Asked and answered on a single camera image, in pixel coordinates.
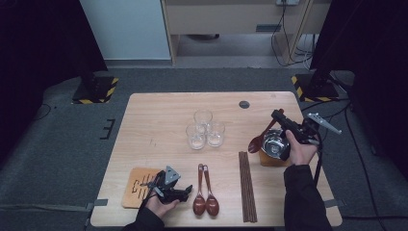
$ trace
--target wooden spoon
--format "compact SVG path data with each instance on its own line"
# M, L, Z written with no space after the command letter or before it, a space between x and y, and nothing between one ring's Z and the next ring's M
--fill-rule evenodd
M279 109L279 113L283 114L283 109ZM262 144L264 142L264 135L265 133L273 126L273 124L276 123L276 120L273 119L270 124L268 125L267 129L265 129L265 131L259 135L258 137L252 139L252 141L249 143L248 146L248 152L250 153L255 153L257 151L259 151L262 147Z
M205 175L205 181L207 183L207 188L208 188L208 198L207 202L205 203L205 207L207 209L207 213L210 216L216 216L219 212L219 204L215 196L213 196L213 193L211 192L211 185L210 185L210 173L208 172L208 167L204 166L204 175Z
M203 194L201 193L201 182L203 179L203 165L199 164L198 165L198 193L197 196L195 197L194 202L192 203L192 210L196 215L201 216L204 214L205 207L206 207L206 202L203 197Z

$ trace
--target wooden table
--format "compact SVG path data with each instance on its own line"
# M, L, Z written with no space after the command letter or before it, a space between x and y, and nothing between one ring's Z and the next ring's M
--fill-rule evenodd
M240 107L247 101L249 108ZM243 222L239 152L247 151L249 142L271 121L274 109L300 123L303 119L291 92L185 92L135 93L130 97L115 147L98 199L108 199L106 206L94 208L93 226L123 226L133 222L137 209L124 209L121 200L129 173L134 167L165 169L173 167L180 173L175 189L193 185L190 198L180 203L165 217L166 227L231 227L284 226L284 167L262 167L259 155L250 154L258 222ZM193 122L198 109L213 112L213 120L225 123L225 140L220 147L206 145L201 150L189 148L186 127ZM315 158L311 167L316 166ZM216 218L207 213L197 217L192 202L197 194L197 166L209 167L212 191L220 211ZM320 174L319 191L323 200L333 199L324 171ZM206 184L203 193L207 196ZM333 226L342 223L338 207L327 209Z

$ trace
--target clear glass cup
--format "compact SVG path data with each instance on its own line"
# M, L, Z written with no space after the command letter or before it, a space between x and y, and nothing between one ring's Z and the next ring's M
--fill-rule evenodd
M207 143L210 146L221 146L224 142L225 125L222 122L211 121L207 125Z
M213 120L213 113L209 110L198 110L194 113L195 123L204 125L204 129L211 120Z
M206 143L205 131L204 125L199 123L192 123L187 126L187 140L192 149L198 150L204 147Z

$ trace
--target chopsticks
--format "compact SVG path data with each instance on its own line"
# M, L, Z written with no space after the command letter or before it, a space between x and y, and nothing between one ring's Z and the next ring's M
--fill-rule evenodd
M243 222L257 222L255 197L252 188L251 171L249 168L248 153L240 152L240 175L242 194Z

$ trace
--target cutting board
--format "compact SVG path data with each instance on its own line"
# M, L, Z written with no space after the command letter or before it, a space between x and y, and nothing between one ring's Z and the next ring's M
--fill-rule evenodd
M141 202L147 197L149 189L147 186L141 186L155 179L160 169L135 167L129 174L129 180L126 186L125 195L123 195L122 206L124 208L138 209Z

